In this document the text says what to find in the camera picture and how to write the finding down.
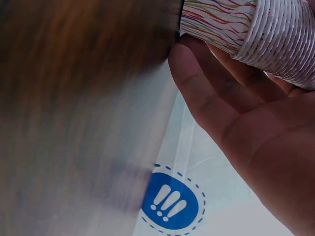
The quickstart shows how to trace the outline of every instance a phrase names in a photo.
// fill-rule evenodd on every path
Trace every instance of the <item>white surface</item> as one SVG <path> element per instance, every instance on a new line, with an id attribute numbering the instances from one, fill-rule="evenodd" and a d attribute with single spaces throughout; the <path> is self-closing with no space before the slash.
<path id="1" fill-rule="evenodd" d="M 189 236 L 291 236 L 260 203 L 225 155 L 176 98 L 157 163 L 199 184 L 207 206 L 202 223 Z M 133 236 L 162 236 L 139 218 Z"/>

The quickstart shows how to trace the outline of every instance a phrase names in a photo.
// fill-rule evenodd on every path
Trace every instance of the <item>exclamation mark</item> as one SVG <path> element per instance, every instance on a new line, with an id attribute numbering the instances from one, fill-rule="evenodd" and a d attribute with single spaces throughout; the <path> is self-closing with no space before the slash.
<path id="1" fill-rule="evenodd" d="M 156 198 L 154 198 L 153 204 L 151 205 L 151 209 L 156 210 L 157 205 L 160 204 L 170 192 L 171 192 L 171 187 L 168 186 L 167 184 L 163 185 L 162 188 L 159 190 Z M 157 212 L 157 215 L 162 216 L 162 212 L 160 213 L 159 212 L 160 211 Z"/>
<path id="2" fill-rule="evenodd" d="M 181 200 L 170 210 L 170 212 L 167 214 L 167 217 L 163 217 L 163 220 L 167 222 L 169 218 L 173 217 L 174 215 L 181 212 L 185 207 L 187 206 L 187 202 L 185 200 Z"/>

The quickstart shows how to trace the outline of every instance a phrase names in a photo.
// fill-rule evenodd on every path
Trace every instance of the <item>blurry brown object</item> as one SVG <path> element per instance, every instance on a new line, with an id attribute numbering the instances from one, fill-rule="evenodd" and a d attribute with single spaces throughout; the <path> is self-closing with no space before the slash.
<path id="1" fill-rule="evenodd" d="M 0 235 L 128 236 L 180 0 L 0 0 Z"/>

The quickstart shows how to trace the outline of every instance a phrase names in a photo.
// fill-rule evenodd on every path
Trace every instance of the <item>dashed circle outline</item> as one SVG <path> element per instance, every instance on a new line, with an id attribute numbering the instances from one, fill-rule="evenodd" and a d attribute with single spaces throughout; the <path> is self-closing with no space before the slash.
<path id="1" fill-rule="evenodd" d="M 154 164 L 154 167 L 161 167 L 161 168 L 162 168 L 162 165 L 161 165 L 161 164 L 158 164 L 158 163 L 155 163 L 155 164 Z M 166 168 L 166 169 L 169 170 L 169 171 L 172 170 L 172 168 L 170 168 L 169 166 L 164 166 L 164 168 Z M 183 177 L 183 174 L 180 173 L 180 172 L 177 172 L 176 174 L 179 175 L 180 177 Z M 195 186 L 195 188 L 197 188 L 197 189 L 200 191 L 200 188 L 199 188 L 199 185 L 198 185 L 198 184 L 195 184 L 194 186 Z M 197 221 L 197 224 L 192 227 L 191 232 L 194 231 L 194 230 L 197 228 L 197 225 L 203 220 L 204 214 L 205 214 L 205 212 L 206 212 L 206 200 L 205 200 L 206 195 L 205 195 L 204 192 L 201 192 L 201 195 L 202 195 L 202 197 L 204 198 L 204 199 L 203 199 L 203 209 L 202 209 L 202 213 L 201 213 L 201 218 Z M 147 221 L 143 216 L 142 216 L 141 218 L 142 218 L 142 220 L 143 220 L 144 222 L 148 223 L 148 221 Z M 153 226 L 152 224 L 149 224 L 149 226 L 150 226 L 151 228 L 153 228 L 153 229 L 156 229 L 155 226 Z M 185 233 L 185 234 L 178 234 L 178 235 L 175 235 L 175 234 L 167 234 L 167 233 L 165 233 L 165 232 L 162 231 L 162 230 L 159 230 L 159 232 L 162 233 L 162 234 L 166 234 L 167 236 L 186 236 L 186 235 L 190 235 L 190 233 L 191 233 L 191 232 L 187 232 L 187 233 Z"/>

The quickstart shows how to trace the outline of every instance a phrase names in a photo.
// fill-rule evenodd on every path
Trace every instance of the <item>colorful wavy line pattern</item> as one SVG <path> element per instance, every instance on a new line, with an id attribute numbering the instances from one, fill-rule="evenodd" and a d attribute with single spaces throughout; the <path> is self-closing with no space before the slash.
<path id="1" fill-rule="evenodd" d="M 181 30 L 234 55 L 251 26 L 256 0 L 185 0 Z"/>

